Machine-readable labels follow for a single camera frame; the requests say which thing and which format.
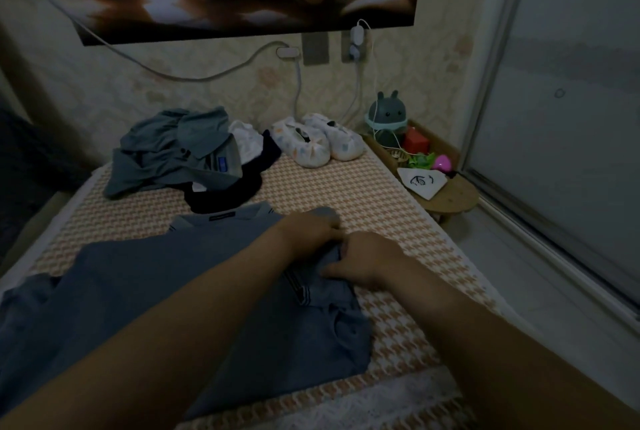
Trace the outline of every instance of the hand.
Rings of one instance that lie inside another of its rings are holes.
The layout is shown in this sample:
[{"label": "hand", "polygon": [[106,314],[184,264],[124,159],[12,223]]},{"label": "hand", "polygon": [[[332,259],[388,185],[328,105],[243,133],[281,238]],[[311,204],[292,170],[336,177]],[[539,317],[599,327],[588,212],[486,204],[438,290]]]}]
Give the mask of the hand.
[{"label": "hand", "polygon": [[308,212],[289,214],[271,229],[284,241],[292,260],[313,255],[329,241],[344,239],[339,217],[316,216]]},{"label": "hand", "polygon": [[328,265],[323,276],[344,278],[368,289],[384,288],[386,275],[393,265],[407,256],[392,240],[376,233],[356,232],[342,244],[342,259]]}]

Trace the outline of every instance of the bed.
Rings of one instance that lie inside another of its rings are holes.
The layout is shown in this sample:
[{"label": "bed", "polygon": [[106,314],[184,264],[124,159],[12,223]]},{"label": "bed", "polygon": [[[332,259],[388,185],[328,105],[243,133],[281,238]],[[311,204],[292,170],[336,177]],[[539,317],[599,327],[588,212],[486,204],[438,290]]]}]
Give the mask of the bed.
[{"label": "bed", "polygon": [[[0,280],[0,291],[37,272],[62,275],[87,243],[159,235],[173,216],[189,213],[182,192],[145,191],[107,200],[110,165],[97,169],[47,230]],[[448,283],[489,310],[509,308],[442,228],[369,150],[351,162],[310,170],[283,156],[263,172],[250,201],[281,213],[328,205],[348,232],[369,230],[398,241]],[[187,429],[467,428],[475,418],[447,368],[415,322],[387,293],[356,289],[374,327],[366,373],[257,402],[192,422]]]}]

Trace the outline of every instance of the green bear lamp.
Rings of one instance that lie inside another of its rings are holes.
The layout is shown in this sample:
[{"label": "green bear lamp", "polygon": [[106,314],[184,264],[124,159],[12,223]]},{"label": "green bear lamp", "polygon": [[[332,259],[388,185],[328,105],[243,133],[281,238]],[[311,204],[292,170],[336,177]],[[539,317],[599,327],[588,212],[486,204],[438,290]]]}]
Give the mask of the green bear lamp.
[{"label": "green bear lamp", "polygon": [[364,121],[373,130],[373,137],[386,148],[401,148],[406,133],[406,109],[398,98],[398,91],[386,97],[381,91],[378,100],[369,107]]}]

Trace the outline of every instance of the tile floor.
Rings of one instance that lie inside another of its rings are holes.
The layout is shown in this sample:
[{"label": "tile floor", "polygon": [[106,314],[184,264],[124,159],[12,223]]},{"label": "tile floor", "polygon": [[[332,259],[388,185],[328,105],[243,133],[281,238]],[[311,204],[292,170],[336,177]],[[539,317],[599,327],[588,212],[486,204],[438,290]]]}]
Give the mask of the tile floor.
[{"label": "tile floor", "polygon": [[445,231],[545,345],[640,411],[640,335],[481,207]]}]

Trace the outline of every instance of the purple heart-shaped object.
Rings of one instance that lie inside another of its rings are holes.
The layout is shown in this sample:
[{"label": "purple heart-shaped object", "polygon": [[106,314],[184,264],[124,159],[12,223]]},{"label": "purple heart-shaped object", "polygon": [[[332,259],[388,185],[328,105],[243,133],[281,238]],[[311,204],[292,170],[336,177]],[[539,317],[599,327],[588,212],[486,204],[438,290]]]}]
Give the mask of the purple heart-shaped object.
[{"label": "purple heart-shaped object", "polygon": [[440,172],[451,172],[451,160],[446,155],[440,155],[436,158],[436,161],[433,163],[433,167],[435,170],[439,170]]}]

